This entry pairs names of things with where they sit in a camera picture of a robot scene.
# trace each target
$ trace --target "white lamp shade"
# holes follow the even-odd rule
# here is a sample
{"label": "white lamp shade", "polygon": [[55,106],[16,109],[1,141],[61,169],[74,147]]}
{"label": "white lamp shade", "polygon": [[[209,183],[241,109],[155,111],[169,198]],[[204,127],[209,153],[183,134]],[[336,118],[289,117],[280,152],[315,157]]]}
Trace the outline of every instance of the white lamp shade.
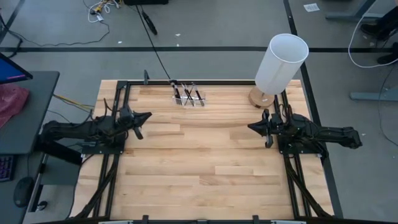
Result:
{"label": "white lamp shade", "polygon": [[308,45],[292,34],[273,37],[256,75],[256,86],[267,95],[282,93],[308,57]]}

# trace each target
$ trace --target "black floor stripe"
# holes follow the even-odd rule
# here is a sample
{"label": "black floor stripe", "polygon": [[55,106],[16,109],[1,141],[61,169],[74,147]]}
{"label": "black floor stripe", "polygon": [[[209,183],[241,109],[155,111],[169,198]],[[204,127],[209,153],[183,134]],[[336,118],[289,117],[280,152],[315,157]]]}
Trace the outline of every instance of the black floor stripe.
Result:
{"label": "black floor stripe", "polygon": [[[290,8],[289,0],[284,0],[284,6],[285,6],[286,14],[287,14],[287,19],[289,21],[290,30],[291,30],[292,34],[298,35],[296,26],[294,24],[294,18],[293,18],[293,14],[292,14],[292,9]],[[348,52],[348,49],[334,49],[335,52],[337,52],[337,50],[341,50],[342,52]],[[310,112],[311,112],[313,122],[317,125],[321,125],[318,108],[317,108],[317,103],[315,102],[315,98],[313,95],[312,86],[311,86],[311,82],[310,82],[310,77],[308,75],[308,70],[307,70],[307,66],[306,66],[305,62],[300,67],[300,71],[301,71],[303,82],[304,82],[304,90],[307,94],[308,104],[310,105]],[[336,183],[335,183],[335,177],[333,176],[331,164],[324,162],[323,168],[325,170],[326,181],[328,184],[330,184],[330,186],[328,186],[328,188],[329,188],[330,198],[331,198],[331,202],[332,202],[332,206],[333,206],[333,211],[338,218],[343,218],[343,210],[341,208],[340,199],[338,197],[338,192],[337,192]]]}
{"label": "black floor stripe", "polygon": [[[9,18],[9,20],[6,23],[8,28],[11,28],[12,23],[14,22],[15,18],[18,15],[19,10],[21,9],[21,7],[24,3],[25,3],[25,0],[19,0],[18,5],[16,6],[16,8],[14,9],[14,12],[12,12],[11,17]],[[4,40],[6,34],[7,34],[7,31],[5,29],[0,33],[0,44]]]}
{"label": "black floor stripe", "polygon": [[[156,47],[158,52],[265,52],[267,47]],[[0,47],[14,52],[15,47]],[[22,47],[19,52],[153,52],[152,47]],[[347,53],[347,48],[310,47],[311,53]],[[392,49],[353,48],[351,53],[387,53]]]}

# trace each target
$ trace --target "floor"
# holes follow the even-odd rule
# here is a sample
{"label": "floor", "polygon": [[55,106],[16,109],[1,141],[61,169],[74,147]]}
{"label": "floor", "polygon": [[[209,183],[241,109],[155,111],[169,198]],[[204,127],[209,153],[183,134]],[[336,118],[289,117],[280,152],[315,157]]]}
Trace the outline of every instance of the floor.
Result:
{"label": "floor", "polygon": [[[87,5],[97,3],[85,0]],[[392,67],[358,68],[349,60],[347,46],[355,23],[329,21],[327,12],[352,11],[361,0],[289,0],[297,33],[312,52],[306,60],[308,77],[324,126],[353,126],[361,133],[363,147],[343,149],[329,144],[330,160],[345,218],[398,221],[398,148],[379,129],[378,103],[352,101],[351,91],[380,90]],[[385,13],[393,6],[375,7]],[[39,44],[98,40],[107,32],[105,25],[89,23],[82,0],[3,0],[0,10],[11,30]],[[317,3],[320,10],[307,12],[303,5]],[[159,56],[172,78],[254,78],[270,39],[290,33],[283,0],[170,0],[168,5],[144,6],[159,32],[152,35]],[[104,13],[110,33],[92,44],[39,47],[25,41],[23,53],[13,61],[26,70],[56,70],[61,73],[55,93],[84,104],[96,101],[103,79],[141,79],[144,69],[152,79],[167,78],[140,22],[138,13],[123,6],[111,6]],[[392,37],[386,47],[398,37]],[[0,51],[10,54],[17,40],[7,34]],[[358,32],[353,47],[357,52],[374,52],[382,43]],[[379,53],[355,53],[361,65],[373,65]],[[398,82],[394,68],[386,86]],[[298,72],[296,78],[302,78]],[[79,122],[86,114],[54,99],[50,109]],[[398,141],[394,116],[396,103],[381,103],[385,133]],[[46,121],[62,119],[48,114]],[[60,167],[61,161],[52,161]],[[67,216],[77,172],[65,172],[63,186],[44,189],[52,208],[29,214],[24,223],[61,220]]]}

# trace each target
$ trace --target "computer mouse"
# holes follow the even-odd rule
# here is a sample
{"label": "computer mouse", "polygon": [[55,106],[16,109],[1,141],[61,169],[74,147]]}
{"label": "computer mouse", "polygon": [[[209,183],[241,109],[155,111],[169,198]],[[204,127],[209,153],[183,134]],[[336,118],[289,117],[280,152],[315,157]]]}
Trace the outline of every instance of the computer mouse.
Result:
{"label": "computer mouse", "polygon": [[18,181],[14,189],[14,203],[17,207],[26,207],[32,195],[34,181],[31,177],[24,177]]}

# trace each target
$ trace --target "pink cloth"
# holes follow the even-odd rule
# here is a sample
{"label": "pink cloth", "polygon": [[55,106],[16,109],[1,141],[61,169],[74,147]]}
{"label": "pink cloth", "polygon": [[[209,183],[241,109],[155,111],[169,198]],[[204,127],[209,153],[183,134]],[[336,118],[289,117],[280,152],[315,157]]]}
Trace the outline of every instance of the pink cloth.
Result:
{"label": "pink cloth", "polygon": [[15,84],[0,85],[0,128],[24,107],[29,90]]}

